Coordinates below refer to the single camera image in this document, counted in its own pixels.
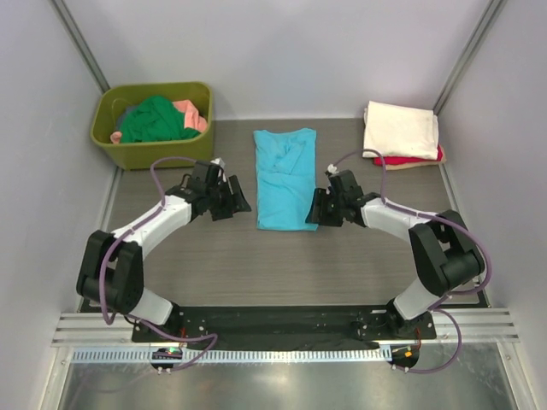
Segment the olive green plastic bin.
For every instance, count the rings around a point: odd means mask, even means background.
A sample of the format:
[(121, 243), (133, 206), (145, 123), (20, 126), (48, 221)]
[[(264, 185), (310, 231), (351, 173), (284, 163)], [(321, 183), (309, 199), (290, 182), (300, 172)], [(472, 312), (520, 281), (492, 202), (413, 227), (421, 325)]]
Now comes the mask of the olive green plastic bin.
[[(207, 121), (207, 127), (200, 135), (187, 140), (114, 144), (110, 135), (115, 131), (115, 123), (126, 108), (137, 106), (147, 97), (162, 96), (171, 101), (189, 100), (198, 113)], [(173, 156), (159, 166), (188, 167), (189, 161), (182, 156), (195, 160), (208, 161), (214, 154), (213, 92), (209, 85), (200, 81), (149, 83), (120, 85), (106, 91), (97, 105), (91, 125), (91, 141), (125, 171), (142, 170), (163, 157)]]

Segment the light blue t shirt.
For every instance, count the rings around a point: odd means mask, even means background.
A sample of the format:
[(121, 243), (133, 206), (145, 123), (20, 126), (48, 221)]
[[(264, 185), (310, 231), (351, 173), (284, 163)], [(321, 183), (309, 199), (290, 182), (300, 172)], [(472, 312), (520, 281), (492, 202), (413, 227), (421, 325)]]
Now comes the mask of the light blue t shirt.
[(315, 187), (315, 143), (310, 128), (293, 132), (253, 132), (256, 146), (257, 228), (316, 231), (308, 223)]

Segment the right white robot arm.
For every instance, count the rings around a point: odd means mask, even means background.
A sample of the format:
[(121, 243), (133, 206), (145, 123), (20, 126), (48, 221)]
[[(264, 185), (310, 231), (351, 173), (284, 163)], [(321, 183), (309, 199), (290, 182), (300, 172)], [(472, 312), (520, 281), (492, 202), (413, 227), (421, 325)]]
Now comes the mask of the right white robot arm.
[(417, 279), (385, 307), (385, 328), (407, 338), (433, 306), (485, 270), (485, 259), (459, 213), (425, 213), (364, 193), (352, 171), (330, 166), (329, 186), (314, 191), (306, 221), (340, 227), (344, 222), (382, 231), (408, 243)]

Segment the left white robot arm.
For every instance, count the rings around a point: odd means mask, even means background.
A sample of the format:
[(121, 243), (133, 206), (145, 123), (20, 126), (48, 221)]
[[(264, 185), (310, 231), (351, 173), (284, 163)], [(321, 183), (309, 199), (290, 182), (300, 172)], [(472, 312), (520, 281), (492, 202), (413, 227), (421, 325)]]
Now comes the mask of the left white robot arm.
[(214, 221), (249, 212), (236, 176), (226, 176), (222, 159), (195, 161), (181, 183), (160, 190), (160, 201), (129, 224), (95, 231), (86, 243), (77, 293), (99, 304), (106, 324), (116, 314), (138, 320), (165, 342), (178, 341), (184, 328), (181, 308), (144, 286), (144, 259), (163, 240), (196, 218)]

